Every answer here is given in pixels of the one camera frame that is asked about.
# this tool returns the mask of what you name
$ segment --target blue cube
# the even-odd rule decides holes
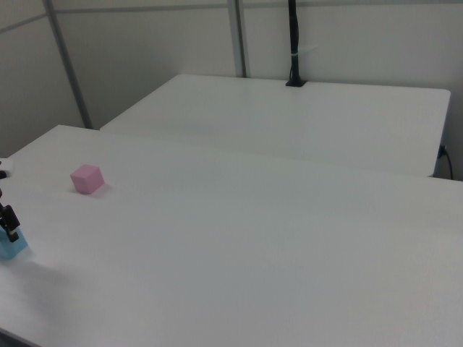
[[[22,235],[21,229],[16,228],[18,240],[10,242],[7,232],[0,226],[0,258],[10,260],[27,247],[27,242]]]

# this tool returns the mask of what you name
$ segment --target table surface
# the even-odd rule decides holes
[[[436,89],[179,75],[101,130],[431,176],[449,98]]]
[[[462,346],[463,186],[57,127],[0,181],[39,346]],[[107,185],[74,191],[80,165]]]

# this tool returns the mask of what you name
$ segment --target wall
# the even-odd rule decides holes
[[[0,1],[0,52],[0,157],[57,124],[82,126],[42,1]]]
[[[291,66],[287,5],[263,2],[244,1],[249,73],[286,80]],[[463,4],[303,5],[297,10],[300,48],[310,47],[300,58],[303,77],[451,91],[443,143],[462,180]],[[449,176],[445,161],[436,174]]]
[[[237,76],[227,0],[54,0],[95,129],[177,74]]]

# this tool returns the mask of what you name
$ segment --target white table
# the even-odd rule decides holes
[[[57,127],[0,182],[40,346],[462,346],[463,186]],[[108,186],[74,192],[101,167]]]
[[[436,164],[450,92],[180,75],[101,130],[416,176]]]

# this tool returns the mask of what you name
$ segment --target black cable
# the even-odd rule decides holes
[[[446,157],[447,157],[447,161],[449,162],[450,179],[453,181],[453,180],[454,180],[454,170],[453,170],[453,168],[451,167],[450,155],[449,155],[449,152],[447,152],[447,150],[446,150]]]
[[[447,157],[447,161],[449,162],[450,179],[453,181],[453,179],[454,179],[454,169],[453,169],[453,167],[451,165],[449,152],[447,152],[447,147],[446,146],[440,145],[439,146],[439,151],[437,153],[437,159],[442,158],[444,155]]]

